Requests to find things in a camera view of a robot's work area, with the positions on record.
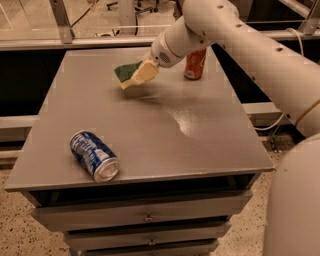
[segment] gray table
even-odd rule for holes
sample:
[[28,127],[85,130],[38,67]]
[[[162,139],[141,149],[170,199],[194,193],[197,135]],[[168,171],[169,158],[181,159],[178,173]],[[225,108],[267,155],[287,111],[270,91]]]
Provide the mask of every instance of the gray table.
[[[85,255],[212,251],[258,175],[273,170],[211,49],[201,80],[185,79],[182,62],[124,93],[113,69],[147,51],[67,52],[6,183]],[[97,184],[76,162],[69,141],[79,130],[119,156],[113,180]]]

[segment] sponge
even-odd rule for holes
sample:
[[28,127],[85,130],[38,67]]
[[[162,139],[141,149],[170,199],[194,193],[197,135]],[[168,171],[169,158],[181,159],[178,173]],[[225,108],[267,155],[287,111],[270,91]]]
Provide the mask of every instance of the sponge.
[[150,81],[159,73],[157,64],[150,59],[119,66],[114,72],[123,90]]

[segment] speckled floor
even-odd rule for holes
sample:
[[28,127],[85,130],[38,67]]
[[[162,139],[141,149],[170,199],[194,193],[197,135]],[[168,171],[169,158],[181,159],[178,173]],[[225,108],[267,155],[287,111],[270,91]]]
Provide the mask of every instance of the speckled floor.
[[[279,136],[275,152],[266,137],[260,138],[275,164],[294,145],[290,136]],[[231,218],[231,229],[219,240],[220,245],[211,256],[262,255],[266,205],[273,174],[263,173],[255,182],[252,199],[240,214]],[[19,193],[4,191],[8,175],[10,170],[0,170],[0,255],[70,255],[61,233],[49,232],[30,216],[33,206],[29,201]]]

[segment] can lid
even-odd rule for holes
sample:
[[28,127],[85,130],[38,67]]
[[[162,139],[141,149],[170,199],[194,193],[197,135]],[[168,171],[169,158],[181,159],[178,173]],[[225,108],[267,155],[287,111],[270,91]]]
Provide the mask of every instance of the can lid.
[[119,170],[120,164],[118,158],[110,158],[103,162],[94,172],[94,180],[98,183],[109,181],[117,175]]

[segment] soda can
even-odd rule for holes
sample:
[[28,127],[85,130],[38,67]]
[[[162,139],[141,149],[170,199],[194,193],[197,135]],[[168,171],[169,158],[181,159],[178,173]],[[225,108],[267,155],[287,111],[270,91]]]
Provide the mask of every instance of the soda can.
[[198,80],[202,77],[206,52],[207,48],[192,52],[186,56],[186,67],[184,70],[184,76],[186,78]]
[[80,131],[72,136],[70,148],[95,182],[105,182],[117,175],[119,159],[96,135]]

